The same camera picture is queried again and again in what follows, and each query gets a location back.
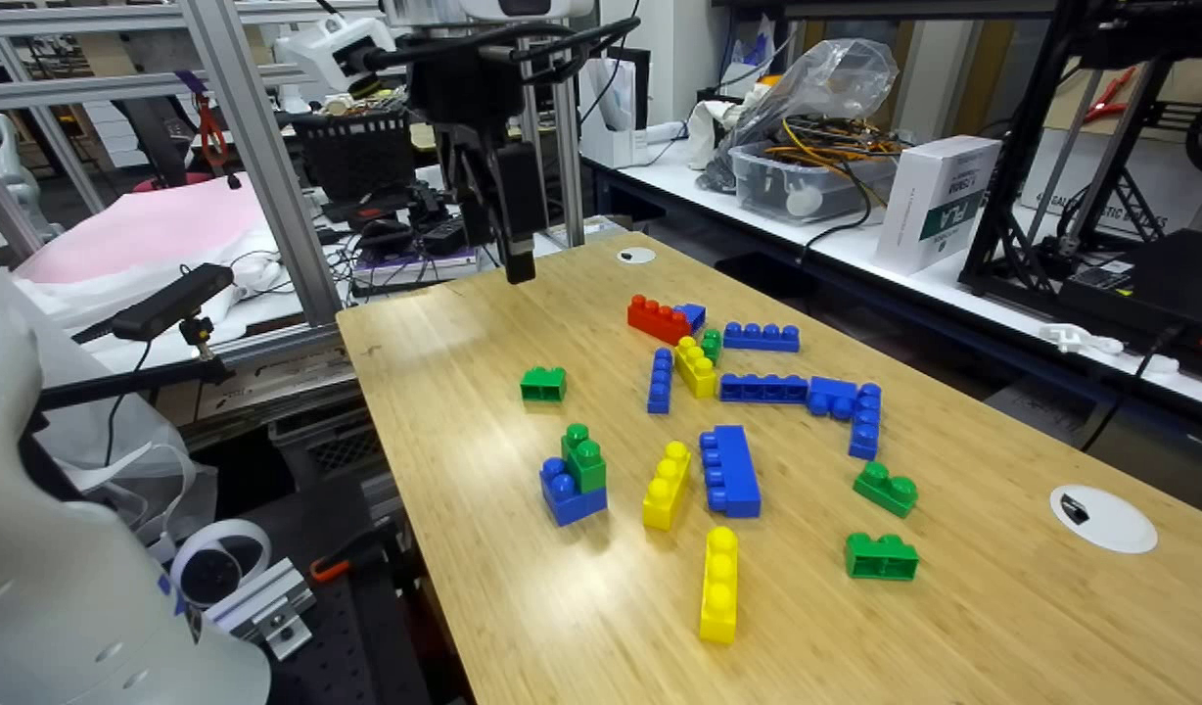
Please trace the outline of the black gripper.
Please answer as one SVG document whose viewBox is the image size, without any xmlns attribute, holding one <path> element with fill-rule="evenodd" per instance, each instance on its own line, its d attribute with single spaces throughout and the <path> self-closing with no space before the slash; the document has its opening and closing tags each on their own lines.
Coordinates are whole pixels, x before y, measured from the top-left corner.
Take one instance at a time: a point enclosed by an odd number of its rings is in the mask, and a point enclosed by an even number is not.
<svg viewBox="0 0 1202 705">
<path fill-rule="evenodd" d="M 535 148 L 511 134 L 525 111 L 520 75 L 477 53 L 447 53 L 421 58 L 409 89 L 436 130 L 442 186 L 464 208 L 465 234 L 499 248 L 511 281 L 529 281 L 546 187 Z"/>
</svg>

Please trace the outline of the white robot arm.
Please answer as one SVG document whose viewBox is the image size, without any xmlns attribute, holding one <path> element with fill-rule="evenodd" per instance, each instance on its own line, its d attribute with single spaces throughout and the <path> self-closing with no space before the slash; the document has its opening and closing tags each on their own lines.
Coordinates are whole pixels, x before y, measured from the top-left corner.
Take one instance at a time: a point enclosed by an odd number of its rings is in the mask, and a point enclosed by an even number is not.
<svg viewBox="0 0 1202 705">
<path fill-rule="evenodd" d="M 58 328 L 0 272 L 0 705 L 267 705 L 271 660 L 175 608 L 106 506 L 58 502 L 23 461 Z"/>
</svg>

